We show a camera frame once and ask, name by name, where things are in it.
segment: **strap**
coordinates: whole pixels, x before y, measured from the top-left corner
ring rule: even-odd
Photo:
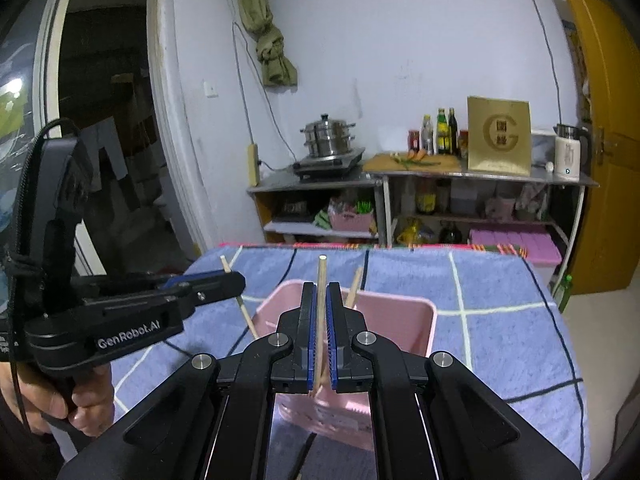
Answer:
[[[2,262],[7,276],[23,276],[25,278],[40,278],[44,271],[33,259],[9,250]]]

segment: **white wall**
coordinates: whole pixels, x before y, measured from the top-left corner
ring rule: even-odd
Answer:
[[[575,123],[571,59],[552,0],[537,0],[561,86],[562,118]],[[299,129],[329,113],[356,121],[357,144],[372,155],[402,149],[424,113],[456,107],[466,126],[466,97],[528,100],[532,124],[558,122],[556,89],[531,0],[270,0],[295,89],[268,91],[284,136],[306,155]],[[246,194],[248,131],[236,76],[227,0],[174,0],[175,35],[191,131],[216,241],[261,241]],[[250,42],[254,53],[254,44]],[[277,137],[259,81],[239,40],[241,71],[260,158],[291,162]],[[204,95],[212,83],[219,97]]]
[[[234,62],[232,12],[227,0],[174,0],[174,11],[184,106],[216,223],[216,242],[264,241],[254,203],[246,193],[250,141]],[[242,40],[238,45],[260,158],[274,167],[286,166],[291,160],[276,136]],[[249,48],[255,53],[252,44]],[[215,86],[219,97],[205,96],[205,81]]]
[[[537,0],[561,89],[562,120],[577,121],[577,91],[552,0]],[[282,125],[299,155],[309,121],[329,113],[356,121],[372,155],[402,149],[424,113],[466,98],[527,100],[532,126],[558,122],[556,87],[531,0],[270,0],[298,69],[296,90],[278,95]]]

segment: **floor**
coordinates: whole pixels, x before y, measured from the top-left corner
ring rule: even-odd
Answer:
[[[610,459],[616,414],[640,376],[640,267],[626,290],[572,297],[564,320],[587,390],[593,479]]]
[[[127,272],[180,273],[189,267],[178,240],[164,222],[156,225],[122,249]]]

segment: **table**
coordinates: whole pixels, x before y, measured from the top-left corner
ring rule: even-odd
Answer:
[[[421,176],[423,178],[470,178],[474,180],[495,180],[502,182],[522,182],[524,184],[547,184],[549,186],[578,186],[579,196],[577,208],[574,216],[574,223],[572,225],[571,234],[566,240],[567,250],[562,258],[560,271],[558,276],[563,276],[566,272],[569,258],[574,250],[575,238],[578,232],[578,226],[580,225],[580,218],[582,216],[582,207],[584,205],[584,192],[587,187],[597,187],[599,184],[591,177],[584,173],[580,174],[580,179],[569,180],[557,176],[555,173],[548,173],[544,168],[537,168],[532,166],[530,175],[515,175],[515,174],[503,174],[503,173],[483,173],[480,171],[471,171],[468,168],[466,159],[460,161],[459,171],[444,171],[437,173],[429,173],[427,171],[412,171],[412,170],[371,170],[369,174],[382,178],[383,199],[385,203],[385,232],[386,232],[386,244],[387,247],[391,247],[393,244],[395,221],[391,215],[391,194],[389,189],[389,177],[402,177],[402,176]],[[470,219],[462,219],[462,221],[471,221]],[[556,284],[553,288],[553,293],[556,292],[560,280],[556,280]]]
[[[432,301],[437,307],[432,350],[448,351],[463,362],[588,475],[589,417],[580,367],[572,358],[562,315],[523,259],[434,246],[223,246],[201,256],[187,273],[220,269],[220,256],[225,256],[246,279],[242,297],[254,316],[280,283],[315,280],[320,254],[327,256],[331,281],[349,286],[356,269],[364,267],[363,290]],[[116,419],[188,358],[182,351],[223,358],[243,351],[252,340],[236,300],[197,308],[184,321],[184,332],[170,339],[173,347],[159,342],[113,362]],[[267,480],[295,478],[291,472],[308,436],[274,410]],[[306,455],[302,478],[373,480],[375,457],[318,436]]]

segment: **cardboard box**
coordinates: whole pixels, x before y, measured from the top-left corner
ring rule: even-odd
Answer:
[[[529,103],[468,97],[470,170],[529,175]]]

